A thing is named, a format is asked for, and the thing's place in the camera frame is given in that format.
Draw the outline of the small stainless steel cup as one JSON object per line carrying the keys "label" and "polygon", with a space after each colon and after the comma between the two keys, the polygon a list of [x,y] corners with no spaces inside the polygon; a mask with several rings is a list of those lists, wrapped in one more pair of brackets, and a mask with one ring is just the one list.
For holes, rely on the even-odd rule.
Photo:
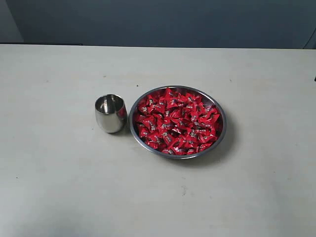
{"label": "small stainless steel cup", "polygon": [[127,122],[124,100],[115,94],[106,94],[95,102],[95,117],[99,127],[107,133],[117,133]]}

